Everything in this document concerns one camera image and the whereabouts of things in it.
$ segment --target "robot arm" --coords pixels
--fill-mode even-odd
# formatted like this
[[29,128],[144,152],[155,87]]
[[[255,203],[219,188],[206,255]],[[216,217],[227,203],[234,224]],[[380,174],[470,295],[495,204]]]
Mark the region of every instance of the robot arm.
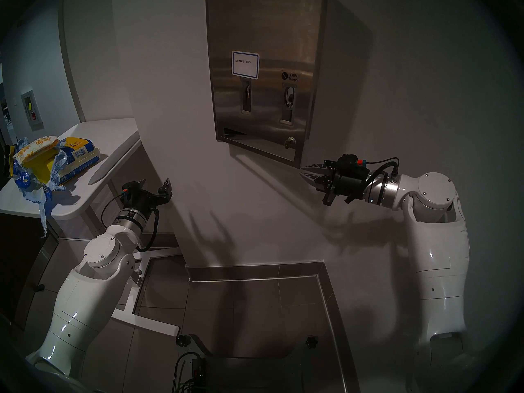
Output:
[[[324,192],[330,206],[337,195],[346,202],[360,199],[402,209],[408,233],[408,250],[419,284],[422,330],[417,360],[431,365],[431,338],[465,331],[464,283],[470,258],[468,232],[458,194],[451,179],[429,172],[412,178],[398,175],[390,161],[369,171],[365,160],[343,155],[302,168],[301,176]],[[392,173],[384,170],[393,167]]]
[[110,320],[133,274],[133,251],[147,220],[153,211],[158,217],[157,206],[171,199],[169,179],[159,194],[142,190],[143,182],[122,186],[124,208],[104,234],[87,244],[82,261],[60,287],[46,339],[27,357],[37,368],[78,378],[85,351]]

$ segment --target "handwritten label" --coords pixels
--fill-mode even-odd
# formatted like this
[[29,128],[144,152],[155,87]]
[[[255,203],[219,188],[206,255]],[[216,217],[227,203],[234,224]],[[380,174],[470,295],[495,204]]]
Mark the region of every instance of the handwritten label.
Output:
[[258,79],[258,53],[237,52],[231,53],[231,73],[235,76]]

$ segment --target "blue plastic wrapper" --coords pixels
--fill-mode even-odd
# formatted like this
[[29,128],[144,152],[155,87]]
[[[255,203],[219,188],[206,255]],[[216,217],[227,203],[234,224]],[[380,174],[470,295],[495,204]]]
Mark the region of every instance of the blue plastic wrapper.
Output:
[[[29,141],[27,138],[22,138],[17,143],[16,152],[24,146],[27,146]],[[43,237],[47,235],[47,221],[46,221],[46,202],[52,200],[53,191],[65,190],[65,187],[60,185],[60,176],[58,172],[62,170],[67,164],[67,155],[64,151],[59,151],[54,157],[53,167],[51,168],[51,176],[47,183],[40,183],[36,176],[19,165],[17,161],[13,165],[13,179],[15,180],[18,189],[22,191],[26,200],[38,204],[40,212],[40,221],[42,222]]]

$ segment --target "black cable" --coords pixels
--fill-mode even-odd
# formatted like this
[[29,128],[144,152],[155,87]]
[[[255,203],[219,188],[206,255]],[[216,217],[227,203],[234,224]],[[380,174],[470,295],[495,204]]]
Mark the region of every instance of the black cable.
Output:
[[178,371],[178,364],[180,363],[180,360],[185,357],[186,355],[195,355],[198,359],[200,359],[200,355],[196,352],[186,352],[185,354],[182,354],[178,357],[176,365],[174,365],[174,376],[173,376],[173,388],[171,389],[171,393],[174,393],[174,386],[177,382],[177,371]]
[[392,157],[392,158],[389,158],[389,159],[379,160],[378,162],[367,162],[367,161],[366,161],[366,164],[367,164],[367,165],[377,165],[377,164],[379,164],[379,163],[387,162],[387,161],[389,161],[389,160],[393,160],[393,159],[397,159],[397,169],[398,169],[398,167],[400,166],[400,159],[397,158],[396,156],[395,156],[395,157]]
[[139,251],[139,252],[145,252],[147,251],[151,245],[153,244],[154,240],[155,240],[155,237],[157,236],[157,228],[158,228],[158,219],[160,217],[160,212],[158,211],[158,209],[155,209],[155,228],[153,229],[153,234],[151,235],[151,239],[149,240],[149,243],[147,244],[147,246],[143,249],[140,249],[138,246],[136,247],[136,250]]
[[111,204],[111,202],[112,202],[113,200],[116,200],[117,198],[122,197],[123,194],[124,194],[124,192],[122,192],[122,193],[120,193],[119,195],[116,195],[115,197],[113,197],[112,199],[110,199],[110,200],[109,200],[109,203],[107,203],[107,204],[105,205],[104,209],[102,210],[102,214],[100,214],[100,221],[102,221],[102,225],[104,226],[105,229],[107,229],[107,225],[104,224],[104,211],[105,211],[105,209],[107,208],[107,206],[108,206],[109,204]]

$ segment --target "table leg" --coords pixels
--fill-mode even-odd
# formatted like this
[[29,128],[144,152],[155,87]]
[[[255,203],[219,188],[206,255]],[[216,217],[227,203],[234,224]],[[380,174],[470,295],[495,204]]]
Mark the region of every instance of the table leg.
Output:
[[[111,191],[113,197],[120,195],[121,191],[116,190],[115,183],[113,183],[112,179],[107,182],[107,186],[109,187],[109,190]],[[116,203],[119,205],[120,209],[124,208],[124,204],[122,203],[122,201],[120,201],[120,199],[116,199]]]
[[49,227],[51,228],[51,230],[55,232],[56,238],[64,238],[65,237],[64,231],[62,231],[62,228],[60,227],[58,222],[56,222],[56,220],[51,216],[47,216],[46,219],[47,219],[47,223],[49,224]]
[[104,226],[96,216],[91,206],[87,207],[87,209],[81,213],[80,216],[88,226],[89,230],[92,232],[93,236],[98,236],[105,233]]

